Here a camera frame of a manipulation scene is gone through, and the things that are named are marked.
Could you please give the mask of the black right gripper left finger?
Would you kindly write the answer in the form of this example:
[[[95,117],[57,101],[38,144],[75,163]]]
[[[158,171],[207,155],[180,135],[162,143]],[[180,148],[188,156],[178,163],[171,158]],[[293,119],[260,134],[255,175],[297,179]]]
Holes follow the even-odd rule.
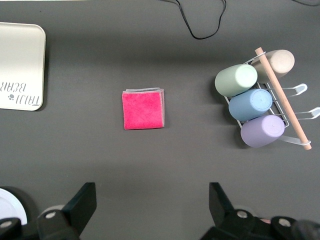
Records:
[[[80,240],[96,208],[96,184],[87,182],[62,209],[50,209],[38,216],[39,240]]]

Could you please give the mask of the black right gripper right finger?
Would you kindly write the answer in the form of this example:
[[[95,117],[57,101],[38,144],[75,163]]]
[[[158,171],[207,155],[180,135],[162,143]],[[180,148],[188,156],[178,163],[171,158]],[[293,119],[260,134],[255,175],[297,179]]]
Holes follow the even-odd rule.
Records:
[[[208,202],[214,226],[200,240],[272,240],[270,225],[235,209],[218,182],[209,184]]]

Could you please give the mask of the white round plate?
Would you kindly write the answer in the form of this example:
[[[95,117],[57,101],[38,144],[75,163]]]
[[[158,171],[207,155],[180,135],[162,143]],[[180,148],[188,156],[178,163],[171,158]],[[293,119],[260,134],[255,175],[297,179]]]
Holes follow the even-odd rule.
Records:
[[[19,218],[22,225],[28,223],[26,209],[11,192],[0,188],[0,219]]]

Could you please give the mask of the pale purple cup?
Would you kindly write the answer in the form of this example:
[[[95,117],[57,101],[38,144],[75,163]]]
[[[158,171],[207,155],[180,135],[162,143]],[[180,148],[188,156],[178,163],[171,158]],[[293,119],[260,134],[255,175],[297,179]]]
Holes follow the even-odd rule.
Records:
[[[276,115],[264,115],[244,123],[240,135],[244,143],[252,148],[266,146],[283,135],[285,124]]]

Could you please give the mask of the pale blue cup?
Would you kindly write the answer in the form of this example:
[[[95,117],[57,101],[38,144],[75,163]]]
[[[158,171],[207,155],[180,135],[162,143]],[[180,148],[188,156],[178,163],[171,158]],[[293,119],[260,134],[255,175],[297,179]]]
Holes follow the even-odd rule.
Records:
[[[272,106],[273,98],[264,89],[251,89],[230,99],[228,110],[231,116],[246,122],[262,116]]]

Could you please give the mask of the pink folded cloth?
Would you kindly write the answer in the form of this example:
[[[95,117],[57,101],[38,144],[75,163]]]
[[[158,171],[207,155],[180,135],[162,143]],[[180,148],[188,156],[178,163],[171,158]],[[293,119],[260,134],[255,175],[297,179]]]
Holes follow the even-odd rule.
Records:
[[[125,130],[160,129],[165,126],[164,89],[126,89],[122,92]]]

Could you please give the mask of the pale green cup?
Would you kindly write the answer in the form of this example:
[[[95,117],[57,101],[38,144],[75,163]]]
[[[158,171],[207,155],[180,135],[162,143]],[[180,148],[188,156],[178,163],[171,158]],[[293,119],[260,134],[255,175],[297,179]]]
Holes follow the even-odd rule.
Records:
[[[215,77],[218,93],[225,97],[241,94],[255,85],[258,79],[256,69],[249,64],[237,64],[221,70]]]

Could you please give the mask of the wooden rod of cup rack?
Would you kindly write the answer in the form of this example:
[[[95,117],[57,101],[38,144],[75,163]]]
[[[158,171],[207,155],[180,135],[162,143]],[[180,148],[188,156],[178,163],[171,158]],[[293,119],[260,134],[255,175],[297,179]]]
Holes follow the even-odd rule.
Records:
[[[292,127],[294,131],[296,132],[300,143],[302,144],[303,148],[305,150],[311,150],[312,146],[310,141],[308,140],[303,128],[301,127],[301,124],[299,120],[296,117],[296,114],[294,113],[291,104],[288,101],[287,96],[285,95],[282,86],[279,83],[278,78],[276,77],[267,57],[265,56],[265,53],[261,47],[257,48],[255,50],[255,53],[257,57],[259,58],[259,61],[261,62],[268,79],[270,80],[272,86],[274,87],[274,90],[278,96],[279,101],[281,102],[285,113],[287,114],[289,120],[291,121]]]

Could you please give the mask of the cream tray with bear print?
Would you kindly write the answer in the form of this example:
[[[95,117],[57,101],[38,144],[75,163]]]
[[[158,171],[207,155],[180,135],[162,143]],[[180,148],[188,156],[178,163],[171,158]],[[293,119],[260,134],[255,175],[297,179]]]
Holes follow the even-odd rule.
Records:
[[[0,109],[37,111],[44,101],[46,33],[0,22]]]

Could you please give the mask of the beige cup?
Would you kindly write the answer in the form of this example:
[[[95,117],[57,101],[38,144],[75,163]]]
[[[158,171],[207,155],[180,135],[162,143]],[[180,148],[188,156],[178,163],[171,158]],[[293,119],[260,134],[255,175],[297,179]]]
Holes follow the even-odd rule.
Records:
[[[290,72],[295,64],[294,55],[285,49],[269,51],[265,56],[278,80]],[[268,75],[258,58],[254,59],[251,62],[251,65],[257,71],[257,82],[259,84],[270,82]]]

